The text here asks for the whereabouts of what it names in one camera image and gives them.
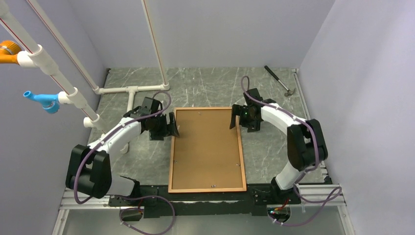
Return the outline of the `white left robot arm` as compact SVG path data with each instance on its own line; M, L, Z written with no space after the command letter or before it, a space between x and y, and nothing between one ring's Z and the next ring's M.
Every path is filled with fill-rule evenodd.
M66 187L73 190L77 204L106 195L119 197L129 206L140 201L140 182L115 175L111 158L121 154L126 144L144 132L149 133L152 141L179 137L175 114L165 114L166 109L154 97L145 97L141 105L127 111L108 133L88 145L78 144L72 149Z

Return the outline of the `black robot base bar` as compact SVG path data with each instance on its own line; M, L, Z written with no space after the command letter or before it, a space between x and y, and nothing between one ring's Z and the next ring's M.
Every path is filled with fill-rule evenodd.
M241 192L169 193L166 185L141 185L133 196L109 193L109 206L136 207L144 218L187 215L250 214L266 216L272 206L299 205L301 200L292 189L279 190L270 183L247 184Z

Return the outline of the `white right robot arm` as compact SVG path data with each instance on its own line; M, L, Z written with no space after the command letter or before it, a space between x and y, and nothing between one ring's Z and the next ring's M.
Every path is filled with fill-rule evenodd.
M269 191L272 201L282 203L301 175L328 157L321 125L316 119L306 120L288 112L272 99L263 99L256 88L245 91L244 99L245 105L231 107L230 129L240 125L248 132L257 132L261 123L267 122L287 137L288 162L273 178L276 186Z

